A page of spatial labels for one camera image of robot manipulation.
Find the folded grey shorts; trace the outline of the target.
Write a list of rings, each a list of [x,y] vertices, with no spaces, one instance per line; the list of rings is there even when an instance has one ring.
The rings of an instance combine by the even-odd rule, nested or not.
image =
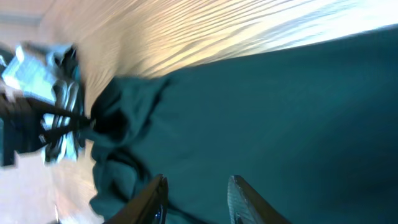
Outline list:
[[[32,97],[85,116],[85,88],[81,83],[76,47],[32,42],[21,43],[15,52],[1,47],[2,96],[10,100]],[[49,130],[70,123],[81,122],[44,114],[42,127]],[[79,130],[63,135],[57,142],[47,143],[36,152],[41,154],[44,163],[55,164],[62,159],[77,160],[84,149],[85,141]]]

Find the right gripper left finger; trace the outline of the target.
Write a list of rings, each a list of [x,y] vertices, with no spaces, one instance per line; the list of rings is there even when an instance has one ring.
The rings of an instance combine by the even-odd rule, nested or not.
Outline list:
[[[159,174],[104,224],[165,224],[168,193],[167,178]]]

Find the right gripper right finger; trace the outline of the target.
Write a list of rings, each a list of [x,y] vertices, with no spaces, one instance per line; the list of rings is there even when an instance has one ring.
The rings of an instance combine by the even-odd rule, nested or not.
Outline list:
[[[291,224],[240,175],[229,178],[227,198],[231,224]]]

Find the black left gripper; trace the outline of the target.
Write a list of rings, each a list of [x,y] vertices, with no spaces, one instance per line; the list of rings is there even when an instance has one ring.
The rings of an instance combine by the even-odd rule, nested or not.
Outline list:
[[[64,116],[72,121],[55,129],[42,127],[44,114]],[[58,108],[36,98],[1,97],[1,166],[13,166],[15,154],[27,154],[42,149],[47,143],[57,142],[63,135],[90,126],[91,119],[79,113]]]

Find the black t-shirt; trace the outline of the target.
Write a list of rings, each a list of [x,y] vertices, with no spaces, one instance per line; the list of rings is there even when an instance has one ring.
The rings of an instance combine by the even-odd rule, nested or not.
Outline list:
[[[116,77],[91,116],[105,220],[163,174],[168,222],[228,223],[238,174],[292,223],[397,222],[397,27]]]

